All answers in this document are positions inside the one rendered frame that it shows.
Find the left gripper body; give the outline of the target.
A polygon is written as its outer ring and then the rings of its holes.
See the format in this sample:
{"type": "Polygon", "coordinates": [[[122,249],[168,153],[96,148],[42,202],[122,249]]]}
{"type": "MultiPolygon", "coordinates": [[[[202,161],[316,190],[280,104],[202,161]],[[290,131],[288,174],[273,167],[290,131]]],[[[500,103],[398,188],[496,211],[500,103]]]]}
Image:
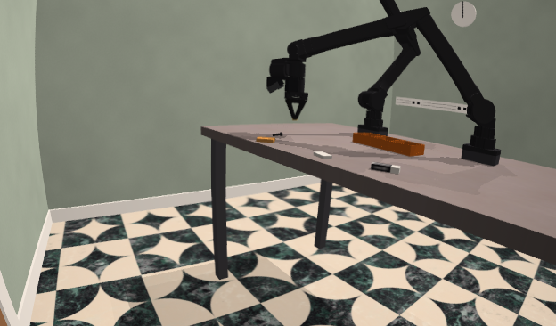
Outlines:
{"type": "Polygon", "coordinates": [[[305,90],[305,78],[298,77],[298,92],[285,92],[285,99],[296,99],[296,100],[307,100],[308,93],[299,93],[304,92],[305,90]],[[292,97],[293,96],[293,97],[292,97]],[[289,98],[291,97],[291,98],[289,98]],[[299,97],[299,98],[296,98],[299,97]]]}

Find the orange rack of bins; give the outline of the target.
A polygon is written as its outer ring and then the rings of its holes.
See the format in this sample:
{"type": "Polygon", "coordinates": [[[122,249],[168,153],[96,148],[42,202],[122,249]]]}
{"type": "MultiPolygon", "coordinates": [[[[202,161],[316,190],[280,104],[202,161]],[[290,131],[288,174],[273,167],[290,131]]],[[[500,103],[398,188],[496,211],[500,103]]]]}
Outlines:
{"type": "Polygon", "coordinates": [[[361,143],[386,151],[392,151],[410,157],[424,155],[425,148],[425,144],[420,145],[420,143],[413,143],[393,137],[372,133],[353,133],[353,142],[361,143]]]}

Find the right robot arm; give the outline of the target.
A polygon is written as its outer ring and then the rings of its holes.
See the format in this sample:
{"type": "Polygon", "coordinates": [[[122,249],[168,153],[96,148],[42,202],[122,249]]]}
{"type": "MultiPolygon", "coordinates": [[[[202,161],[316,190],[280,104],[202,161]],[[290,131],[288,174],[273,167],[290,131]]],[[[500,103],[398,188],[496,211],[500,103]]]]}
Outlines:
{"type": "MultiPolygon", "coordinates": [[[[380,0],[380,2],[388,16],[400,13],[395,0],[380,0]]],[[[382,107],[384,106],[385,98],[388,96],[386,92],[394,84],[412,59],[421,54],[414,29],[405,35],[395,35],[395,38],[402,46],[402,52],[371,88],[367,91],[362,91],[358,95],[359,105],[367,110],[370,110],[369,112],[366,111],[364,125],[358,125],[358,128],[376,132],[388,132],[388,128],[383,127],[383,120],[381,120],[383,112],[382,107]],[[411,47],[411,45],[413,46],[412,48],[406,48],[411,47]],[[386,92],[382,88],[386,90],[386,92]],[[372,93],[377,91],[378,93],[372,93]]]]}

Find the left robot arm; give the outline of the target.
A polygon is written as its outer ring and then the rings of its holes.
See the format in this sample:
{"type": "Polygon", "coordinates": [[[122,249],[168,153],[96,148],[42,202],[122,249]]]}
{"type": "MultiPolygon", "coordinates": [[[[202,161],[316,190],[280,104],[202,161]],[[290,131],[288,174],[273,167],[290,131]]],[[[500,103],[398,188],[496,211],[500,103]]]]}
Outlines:
{"type": "Polygon", "coordinates": [[[470,117],[470,120],[478,125],[474,128],[474,135],[470,137],[470,143],[465,143],[462,149],[492,156],[500,155],[501,150],[495,149],[495,106],[489,100],[484,99],[453,47],[431,17],[427,7],[400,12],[381,20],[319,37],[291,42],[287,48],[289,58],[271,60],[269,67],[271,77],[268,77],[267,90],[272,93],[284,87],[283,79],[285,80],[284,92],[298,92],[298,77],[300,80],[305,77],[306,64],[303,62],[306,62],[308,57],[375,38],[404,35],[415,28],[424,35],[454,81],[463,100],[468,104],[467,114],[471,115],[466,115],[466,117],[470,117]]]}

